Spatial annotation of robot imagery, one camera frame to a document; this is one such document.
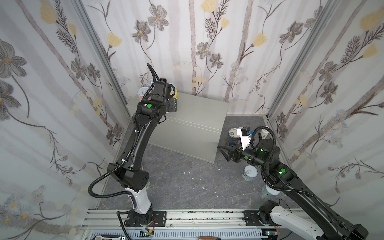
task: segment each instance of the floral wallpaper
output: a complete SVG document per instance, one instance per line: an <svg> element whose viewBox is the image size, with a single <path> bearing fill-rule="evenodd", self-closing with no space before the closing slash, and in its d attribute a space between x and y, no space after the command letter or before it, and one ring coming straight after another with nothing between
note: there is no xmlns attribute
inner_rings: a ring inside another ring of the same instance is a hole
<svg viewBox="0 0 384 240"><path fill-rule="evenodd" d="M324 0L82 0L129 100L152 78L266 114Z"/></svg>
<svg viewBox="0 0 384 240"><path fill-rule="evenodd" d="M2 1L0 22L2 238L80 239L124 106L70 2Z"/></svg>
<svg viewBox="0 0 384 240"><path fill-rule="evenodd" d="M383 234L383 53L383 2L341 1L270 116L294 170L368 239Z"/></svg>

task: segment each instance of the gray cabinet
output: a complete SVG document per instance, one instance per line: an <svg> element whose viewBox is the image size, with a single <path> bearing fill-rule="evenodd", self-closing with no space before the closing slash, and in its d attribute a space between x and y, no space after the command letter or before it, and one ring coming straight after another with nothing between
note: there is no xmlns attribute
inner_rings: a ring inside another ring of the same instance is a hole
<svg viewBox="0 0 384 240"><path fill-rule="evenodd" d="M128 102L131 114L138 102L138 96ZM149 144L213 163L227 110L228 103L178 93L177 112L166 114Z"/></svg>

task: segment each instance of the robotic arm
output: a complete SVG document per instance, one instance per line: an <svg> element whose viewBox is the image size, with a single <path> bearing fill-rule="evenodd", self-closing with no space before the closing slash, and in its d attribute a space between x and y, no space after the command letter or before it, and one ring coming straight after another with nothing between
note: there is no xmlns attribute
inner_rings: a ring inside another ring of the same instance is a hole
<svg viewBox="0 0 384 240"><path fill-rule="evenodd" d="M333 211L317 197L287 165L279 161L280 148L276 146L275 135L268 127L258 127L252 134L249 128L239 128L242 138L248 138L246 146L239 143L235 147L218 146L227 161L247 161L261 169L262 178L267 186L282 191L294 200L317 224L314 225L288 211L273 201L266 202L259 208L260 223L272 222L282 225L301 237L312 240L365 240L368 231L361 225L353 225ZM265 129L271 139L262 139L253 146L258 130Z"/></svg>

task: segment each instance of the gray marble floor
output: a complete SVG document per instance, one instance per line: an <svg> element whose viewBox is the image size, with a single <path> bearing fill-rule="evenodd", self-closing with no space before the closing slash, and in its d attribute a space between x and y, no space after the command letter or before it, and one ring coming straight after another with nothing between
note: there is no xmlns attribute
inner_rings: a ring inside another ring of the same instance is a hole
<svg viewBox="0 0 384 240"><path fill-rule="evenodd" d="M225 145L226 133L232 127L254 129L260 125L264 125L261 117L226 117L219 144ZM215 163L211 164L148 145L142 164L149 172L147 192L154 209L249 209L258 208L268 200L262 194L264 182L260 173L254 181L245 181L241 173L247 163L227 162L219 151ZM120 184L110 178L104 193L122 190ZM279 198L291 208L298 207L283 193L272 200L278 202ZM99 205L99 209L130 208L131 201L123 195L102 199Z"/></svg>

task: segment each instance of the blue can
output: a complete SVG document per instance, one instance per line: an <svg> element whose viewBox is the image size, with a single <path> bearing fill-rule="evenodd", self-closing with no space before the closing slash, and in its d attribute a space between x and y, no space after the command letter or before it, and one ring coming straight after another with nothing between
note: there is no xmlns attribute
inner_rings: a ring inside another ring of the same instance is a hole
<svg viewBox="0 0 384 240"><path fill-rule="evenodd" d="M240 143L240 135L237 134L236 128L231 128L228 131L226 144L230 147L234 147Z"/></svg>

